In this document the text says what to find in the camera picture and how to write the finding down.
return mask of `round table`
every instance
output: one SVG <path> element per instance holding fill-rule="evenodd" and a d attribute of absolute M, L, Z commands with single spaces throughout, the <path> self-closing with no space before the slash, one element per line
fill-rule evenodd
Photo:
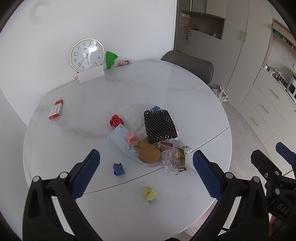
<path fill-rule="evenodd" d="M 61 116 L 49 120 L 50 108 L 60 99 L 64 100 Z M 187 171 L 166 176 L 161 166 L 149 168 L 107 140 L 113 130 L 110 118 L 124 105 L 139 113 L 155 105 L 169 111 L 179 133 L 174 147 L 192 149 L 186 157 Z M 97 149 L 100 166 L 84 195 L 76 200 L 89 223 L 104 241 L 161 241 L 190 226 L 214 200 L 193 167 L 194 151 L 202 150 L 226 172 L 231 148 L 227 116 L 211 89 L 179 66 L 144 61 L 47 94 L 28 125 L 23 164 L 30 185 L 36 175 L 45 180 L 69 172 Z M 119 162 L 126 173 L 115 176 L 113 164 Z M 158 199 L 152 204 L 141 195 L 146 186 L 157 192 Z M 57 213 L 69 230 L 58 205 Z"/>

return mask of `blue gripper pad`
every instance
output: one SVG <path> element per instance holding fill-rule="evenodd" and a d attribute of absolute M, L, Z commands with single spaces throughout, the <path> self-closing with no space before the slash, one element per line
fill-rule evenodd
<path fill-rule="evenodd" d="M 283 143 L 278 142 L 276 144 L 276 151 L 280 154 L 290 165 L 296 163 L 296 154 L 293 153 L 288 147 Z"/>
<path fill-rule="evenodd" d="M 82 197 L 96 169 L 100 165 L 100 159 L 100 153 L 97 150 L 92 150 L 92 154 L 88 155 L 84 160 L 83 166 L 80 168 L 72 182 L 71 196 L 74 201 L 77 198 Z"/>
<path fill-rule="evenodd" d="M 193 165 L 210 196 L 212 198 L 216 198 L 219 201 L 222 197 L 221 182 L 210 167 L 209 160 L 200 150 L 197 150 L 193 154 Z"/>

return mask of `face mask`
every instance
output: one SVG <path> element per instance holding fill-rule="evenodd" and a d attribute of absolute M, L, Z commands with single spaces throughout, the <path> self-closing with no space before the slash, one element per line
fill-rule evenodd
<path fill-rule="evenodd" d="M 139 159 L 139 150 L 135 147 L 131 147 L 127 143 L 127 137 L 130 136 L 130 131 L 122 124 L 119 124 L 113 131 L 108 134 L 108 137 L 114 141 L 114 143 L 127 155 L 137 161 Z"/>

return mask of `dish rack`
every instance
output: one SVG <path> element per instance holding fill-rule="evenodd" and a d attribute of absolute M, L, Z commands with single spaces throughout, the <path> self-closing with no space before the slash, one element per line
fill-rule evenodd
<path fill-rule="evenodd" d="M 275 78 L 277 81 L 281 82 L 285 87 L 287 87 L 288 81 L 286 78 L 279 72 L 277 69 L 275 69 L 275 72 L 272 74 L 273 78 Z"/>

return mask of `cabinet handle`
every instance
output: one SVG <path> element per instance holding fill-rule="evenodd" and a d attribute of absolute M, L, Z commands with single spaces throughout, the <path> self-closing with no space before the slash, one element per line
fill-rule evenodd
<path fill-rule="evenodd" d="M 243 36 L 243 34 L 244 34 L 244 31 L 241 30 L 241 34 L 240 34 L 240 36 L 239 36 L 239 40 L 242 40 L 242 36 Z"/>
<path fill-rule="evenodd" d="M 251 119 L 255 122 L 256 126 L 259 126 L 258 123 L 253 118 L 251 118 Z"/>
<path fill-rule="evenodd" d="M 267 109 L 264 107 L 264 105 L 261 105 L 263 107 L 263 109 L 267 112 L 267 114 L 269 114 L 269 112 L 267 111 Z"/>
<path fill-rule="evenodd" d="M 273 90 L 271 90 L 271 92 L 279 99 L 278 95 Z"/>
<path fill-rule="evenodd" d="M 245 32 L 245 34 L 244 34 L 244 42 L 246 41 L 247 35 L 248 35 L 248 33 Z"/>

